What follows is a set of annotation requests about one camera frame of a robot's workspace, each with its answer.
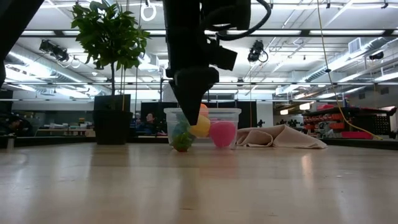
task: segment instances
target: clear plastic bin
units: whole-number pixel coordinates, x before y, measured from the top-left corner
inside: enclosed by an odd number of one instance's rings
[[[169,143],[178,151],[186,151],[197,139],[211,139],[216,147],[235,147],[241,109],[201,109],[196,126],[189,125],[181,108],[166,108],[164,112]]]

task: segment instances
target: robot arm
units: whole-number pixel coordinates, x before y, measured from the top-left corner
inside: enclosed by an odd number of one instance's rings
[[[245,37],[259,29],[271,15],[271,7],[257,0],[267,14],[249,29],[251,0],[164,0],[166,42],[169,68],[166,76],[181,109],[191,125],[197,123],[203,95],[217,82],[218,71],[209,67],[232,70],[237,53],[220,46],[220,40]],[[247,30],[238,35],[226,35],[230,28]],[[205,30],[217,31],[216,39]]]

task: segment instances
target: beige cloth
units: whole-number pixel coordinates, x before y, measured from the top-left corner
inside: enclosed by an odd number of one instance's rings
[[[324,149],[321,140],[296,131],[286,125],[270,128],[243,128],[238,130],[236,144],[250,147],[288,147],[306,149]]]

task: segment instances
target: wooden floor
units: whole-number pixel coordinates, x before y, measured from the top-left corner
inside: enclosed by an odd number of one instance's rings
[[[397,223],[398,153],[165,144],[0,153],[0,223]]]

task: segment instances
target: potted plant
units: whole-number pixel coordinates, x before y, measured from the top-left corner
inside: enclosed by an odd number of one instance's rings
[[[115,96],[115,72],[121,68],[138,67],[138,56],[145,53],[148,32],[138,26],[132,12],[123,12],[118,4],[92,1],[90,7],[76,4],[72,9],[72,28],[78,27],[76,37],[96,68],[111,67],[112,95],[96,96],[93,119],[98,144],[125,144],[132,113],[125,111],[121,97]]]

